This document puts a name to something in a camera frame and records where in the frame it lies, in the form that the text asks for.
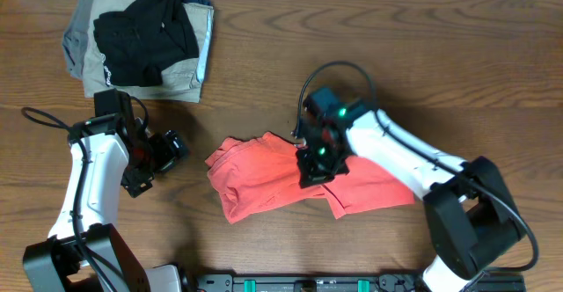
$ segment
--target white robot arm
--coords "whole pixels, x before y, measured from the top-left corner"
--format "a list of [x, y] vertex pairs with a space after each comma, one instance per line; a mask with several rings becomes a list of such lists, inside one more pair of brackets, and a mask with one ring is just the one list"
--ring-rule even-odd
[[[174, 131], [147, 136], [146, 108], [137, 100], [145, 118], [136, 120], [131, 99], [116, 90], [96, 93], [96, 117], [72, 128], [42, 111], [22, 110], [30, 120], [67, 129], [72, 154], [69, 186], [48, 240], [26, 248], [24, 269], [33, 290], [82, 289], [82, 282], [70, 282], [67, 276], [88, 265], [105, 291], [182, 290], [176, 266], [143, 269], [115, 229], [120, 186], [136, 197], [152, 187], [155, 173], [169, 171], [188, 152]], [[29, 112], [55, 124], [36, 120]]]
[[[411, 146], [449, 167], [456, 168], [459, 172], [463, 170], [462, 164], [466, 162], [464, 159], [446, 154], [423, 142], [395, 124], [383, 110], [366, 112], [346, 131], [350, 149], [357, 156], [365, 157], [381, 165], [410, 188], [419, 199], [422, 200], [430, 192], [430, 187], [434, 183], [445, 183], [454, 178], [454, 175], [441, 168], [436, 168], [427, 159], [412, 153], [387, 135], [384, 128], [377, 123], [375, 113], [378, 113], [379, 120], [384, 126]], [[471, 280], [464, 280], [454, 274], [439, 256], [436, 256], [432, 265], [424, 271], [422, 280], [432, 292], [460, 291], [471, 282]]]
[[[344, 160], [355, 154], [382, 166], [424, 201], [428, 227], [438, 256], [421, 276], [433, 292], [460, 291], [491, 262], [525, 235], [534, 258], [537, 242], [518, 215], [498, 168], [484, 157], [468, 162], [440, 151], [394, 123], [381, 109], [358, 101], [341, 103], [327, 88], [311, 93], [299, 117], [297, 152], [302, 187], [330, 182], [348, 173]], [[465, 212], [461, 202], [479, 198]]]

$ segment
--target beige pants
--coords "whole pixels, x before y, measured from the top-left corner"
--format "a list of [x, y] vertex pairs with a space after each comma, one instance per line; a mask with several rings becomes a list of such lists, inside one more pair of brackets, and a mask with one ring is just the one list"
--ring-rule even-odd
[[[108, 89], [104, 78], [102, 54], [94, 40], [94, 20], [108, 11], [124, 11], [135, 0], [94, 0], [91, 7], [90, 24], [88, 27], [88, 46], [84, 55], [84, 95], [93, 97], [95, 92]], [[208, 30], [208, 14], [213, 18], [213, 7], [201, 4], [184, 4], [198, 47], [201, 49]], [[162, 71], [163, 83], [159, 86], [115, 86], [120, 91], [139, 99], [175, 99], [186, 102], [199, 102], [201, 83], [196, 77], [199, 58], [176, 62]]]

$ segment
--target wood grain surface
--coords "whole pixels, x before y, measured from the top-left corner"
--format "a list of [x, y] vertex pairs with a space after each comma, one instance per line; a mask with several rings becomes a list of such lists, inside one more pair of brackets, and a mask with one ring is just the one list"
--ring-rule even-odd
[[[322, 63], [361, 64], [404, 128], [441, 150], [500, 167], [541, 257], [529, 291], [563, 289], [563, 0], [213, 0], [215, 29], [200, 104], [146, 101], [151, 127], [177, 129], [192, 156], [137, 199], [121, 192], [119, 230], [145, 267], [239, 274], [372, 274], [423, 269], [435, 256], [420, 203], [334, 220], [302, 201], [229, 225], [204, 159], [227, 136], [289, 138], [305, 78]], [[68, 123], [93, 116], [62, 59], [77, 0], [4, 0], [0, 10], [0, 290], [28, 291], [27, 245], [45, 240], [71, 169]], [[348, 69], [316, 85], [346, 97]], [[495, 265], [530, 258], [527, 240]]]

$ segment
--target black cable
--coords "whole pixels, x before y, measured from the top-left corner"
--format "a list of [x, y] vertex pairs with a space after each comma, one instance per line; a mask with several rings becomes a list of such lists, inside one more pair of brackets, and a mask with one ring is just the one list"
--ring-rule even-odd
[[365, 77], [366, 81], [369, 84], [369, 88], [371, 89], [372, 100], [373, 100], [374, 109], [375, 109], [374, 114], [376, 116], [377, 124], [382, 128], [382, 130], [384, 131], [384, 133], [386, 135], [389, 135], [391, 138], [393, 138], [395, 141], [397, 141], [398, 143], [400, 143], [401, 145], [403, 145], [404, 147], [406, 147], [410, 151], [414, 152], [418, 156], [420, 156], [420, 157], [424, 158], [425, 160], [429, 161], [429, 163], [434, 164], [436, 167], [443, 169], [446, 172], [454, 175], [456, 178], [462, 180], [464, 183], [469, 185], [469, 187], [481, 192], [482, 194], [486, 195], [489, 199], [496, 201], [497, 203], [501, 204], [501, 206], [503, 206], [508, 211], [508, 213], [522, 226], [522, 228], [524, 229], [524, 232], [526, 233], [526, 235], [528, 235], [528, 238], [530, 239], [530, 243], [531, 243], [531, 247], [532, 247], [532, 257], [531, 257], [530, 262], [528, 262], [528, 264], [526, 264], [524, 266], [490, 267], [490, 268], [487, 269], [487, 271], [523, 272], [523, 271], [532, 269], [537, 264], [537, 260], [539, 259], [539, 246], [537, 244], [536, 236], [534, 235], [530, 226], [528, 226], [528, 224], [522, 219], [522, 217], [518, 213], [516, 213], [505, 201], [503, 201], [496, 194], [494, 194], [493, 192], [485, 189], [483, 186], [480, 186], [478, 183], [476, 183], [472, 179], [466, 178], [464, 175], [460, 174], [455, 169], [448, 167], [446, 164], [443, 164], [437, 158], [433, 158], [431, 156], [428, 156], [424, 152], [414, 148], [414, 146], [411, 146], [408, 142], [405, 142], [401, 138], [394, 135], [389, 130], [389, 126], [385, 126], [381, 122], [381, 120], [379, 119], [379, 114], [377, 113], [377, 110], [379, 108], [377, 107], [377, 104], [376, 104], [377, 101], [376, 101], [376, 84], [375, 84], [375, 82], [371, 79], [371, 77], [369, 77], [368, 73], [364, 69], [362, 69], [360, 66], [358, 66], [357, 64], [354, 64], [354, 63], [351, 63], [351, 62], [346, 62], [346, 61], [329, 62], [327, 64], [324, 64], [320, 68], [316, 69], [309, 76], [309, 78], [307, 78], [307, 81], [305, 82], [305, 85], [303, 86], [303, 89], [301, 90], [301, 95], [299, 96], [299, 107], [297, 108], [297, 125], [296, 125], [295, 133], [298, 133], [297, 130], [299, 129], [299, 127], [301, 125], [301, 104], [303, 103], [303, 95], [305, 93], [305, 89], [306, 89], [307, 85], [309, 85], [309, 82], [317, 75], [317, 73], [319, 73], [324, 68], [327, 68], [327, 67], [330, 67], [330, 66], [333, 66], [333, 65], [347, 65], [349, 67], [352, 67], [352, 68], [358, 70]]
[[143, 124], [141, 125], [141, 128], [139, 128], [139, 132], [143, 132], [149, 126], [149, 111], [147, 110], [147, 107], [141, 102], [140, 99], [134, 96], [132, 96], [131, 98], [143, 108], [144, 111]]
[[[32, 116], [30, 116], [28, 114], [28, 112], [31, 113], [37, 113], [45, 118], [48, 118], [50, 120], [52, 120], [54, 123], [49, 123], [43, 120], [38, 120]], [[113, 286], [113, 284], [109, 281], [109, 279], [107, 279], [106, 274], [104, 274], [104, 272], [102, 271], [102, 269], [99, 267], [98, 263], [96, 263], [96, 260], [94, 260], [94, 258], [91, 256], [90, 254], [90, 250], [88, 249], [88, 247], [86, 247], [86, 245], [84, 244], [84, 242], [82, 241], [82, 238], [80, 237], [80, 230], [78, 228], [78, 220], [82, 218], [82, 216], [80, 215], [80, 200], [82, 199], [82, 192], [84, 190], [84, 180], [86, 179], [86, 169], [88, 167], [88, 164], [90, 163], [90, 160], [88, 159], [88, 151], [86, 150], [86, 147], [84, 146], [84, 143], [80, 140], [80, 137], [76, 136], [75, 131], [70, 128], [67, 124], [65, 124], [64, 122], [62, 122], [61, 120], [57, 119], [56, 117], [54, 117], [53, 115], [49, 114], [49, 113], [45, 113], [43, 111], [40, 111], [38, 109], [35, 108], [31, 108], [31, 107], [23, 107], [21, 109], [21, 113], [24, 115], [24, 117], [26, 117], [28, 120], [41, 124], [41, 125], [45, 125], [45, 126], [49, 126], [51, 128], [61, 128], [61, 129], [65, 129], [66, 131], [69, 132], [70, 136], [75, 136], [74, 138], [76, 138], [76, 141], [78, 143], [78, 146], [80, 147], [80, 150], [82, 151], [82, 169], [80, 170], [80, 176], [78, 178], [78, 186], [77, 186], [77, 191], [75, 192], [75, 196], [74, 196], [74, 202], [72, 204], [72, 211], [70, 212], [70, 216], [72, 219], [72, 230], [74, 231], [74, 238], [77, 242], [77, 247], [78, 250], [82, 253], [84, 259], [86, 259], [86, 261], [88, 261], [88, 263], [90, 264], [91, 268], [94, 270], [94, 272], [96, 273], [96, 275], [99, 277], [99, 279], [102, 281], [102, 283], [104, 283], [107, 287], [107, 289], [110, 292], [116, 292], [117, 290], [115, 289], [115, 287]]]
[[347, 61], [343, 61], [343, 60], [325, 63], [309, 75], [309, 77], [307, 78], [307, 81], [305, 81], [305, 84], [303, 85], [303, 88], [301, 89], [301, 94], [299, 94], [299, 103], [297, 105], [297, 124], [296, 124], [295, 130], [293, 131], [293, 135], [297, 136], [299, 134], [300, 130], [301, 130], [301, 105], [303, 104], [303, 95], [305, 94], [305, 90], [307, 90], [307, 86], [309, 86], [309, 83], [317, 76], [317, 74], [320, 71], [322, 71], [322, 70], [324, 70], [328, 67], [332, 67], [332, 66], [336, 66], [336, 65], [343, 65], [343, 66], [352, 67], [352, 68], [356, 69], [357, 71], [359, 71], [360, 73], [362, 73], [362, 75], [366, 78], [366, 80], [368, 80], [369, 88], [371, 89], [371, 99], [372, 99], [374, 104], [376, 103], [376, 98], [377, 98], [376, 97], [376, 85], [371, 81], [371, 78], [368, 76], [368, 74], [366, 73], [366, 71], [364, 69], [362, 69], [360, 66], [358, 66], [357, 64], [355, 64], [353, 62], [347, 62]]

